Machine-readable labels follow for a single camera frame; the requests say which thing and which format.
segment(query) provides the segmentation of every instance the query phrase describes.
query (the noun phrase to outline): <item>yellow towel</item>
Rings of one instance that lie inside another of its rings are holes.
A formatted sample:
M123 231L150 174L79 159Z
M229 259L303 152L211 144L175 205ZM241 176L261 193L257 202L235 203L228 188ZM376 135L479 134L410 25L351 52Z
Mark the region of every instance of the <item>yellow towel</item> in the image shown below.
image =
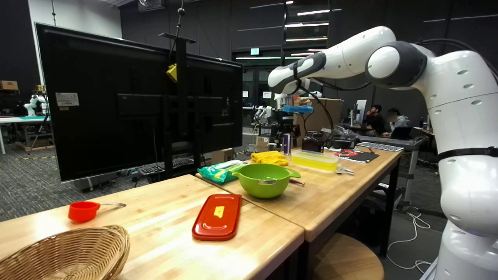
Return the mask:
M250 155L251 159L257 163L268 163L280 166L288 166L289 162L285 159L279 151L264 151L264 152L254 152Z

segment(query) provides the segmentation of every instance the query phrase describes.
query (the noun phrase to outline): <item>keyboard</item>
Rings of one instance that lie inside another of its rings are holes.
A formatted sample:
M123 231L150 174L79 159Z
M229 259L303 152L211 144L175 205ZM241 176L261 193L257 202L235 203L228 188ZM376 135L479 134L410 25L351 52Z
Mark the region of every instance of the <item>keyboard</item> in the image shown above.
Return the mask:
M194 164L194 160L188 157L176 158L173 160L173 169ZM138 169L142 175L154 175L164 171L164 162L152 163Z
M377 144L377 143L372 143L372 142L361 142L361 143L356 144L356 146L362 146L362 147L379 149L379 150L388 150L388 151L400 151L400 150L404 149L404 148L397 147L397 146Z

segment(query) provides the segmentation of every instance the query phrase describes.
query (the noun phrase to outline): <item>green mixing bowl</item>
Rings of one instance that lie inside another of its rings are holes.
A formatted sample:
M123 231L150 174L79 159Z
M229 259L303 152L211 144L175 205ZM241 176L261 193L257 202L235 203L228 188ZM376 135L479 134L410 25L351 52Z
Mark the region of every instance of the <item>green mixing bowl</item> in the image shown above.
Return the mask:
M245 165L232 175L239 178L246 192L259 198L275 197L287 188L291 177L301 177L290 168L265 163Z

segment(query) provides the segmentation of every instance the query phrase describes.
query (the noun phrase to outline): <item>red measuring cup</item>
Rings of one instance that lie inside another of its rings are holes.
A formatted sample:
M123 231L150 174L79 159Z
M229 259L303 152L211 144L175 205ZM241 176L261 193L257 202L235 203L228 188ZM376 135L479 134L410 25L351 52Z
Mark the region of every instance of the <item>red measuring cup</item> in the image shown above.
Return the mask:
M76 222L88 222L95 218L101 205L116 205L125 207L124 203L96 203L91 201L77 201L69 205L68 218Z

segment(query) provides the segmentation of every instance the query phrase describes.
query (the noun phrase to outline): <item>person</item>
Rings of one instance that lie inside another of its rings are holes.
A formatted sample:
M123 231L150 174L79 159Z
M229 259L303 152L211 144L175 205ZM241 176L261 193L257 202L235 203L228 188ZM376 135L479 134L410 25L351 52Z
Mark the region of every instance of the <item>person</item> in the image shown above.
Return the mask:
M372 127L372 131L367 132L367 136L377 136L385 133L385 120L380 115L382 111L382 106L375 104L372 105L372 108L367 111L367 118L365 123Z
M398 108L391 108L387 111L387 121L391 127L391 132L384 132L382 135L390 136L395 128L407 128L410 120L407 116L402 115Z

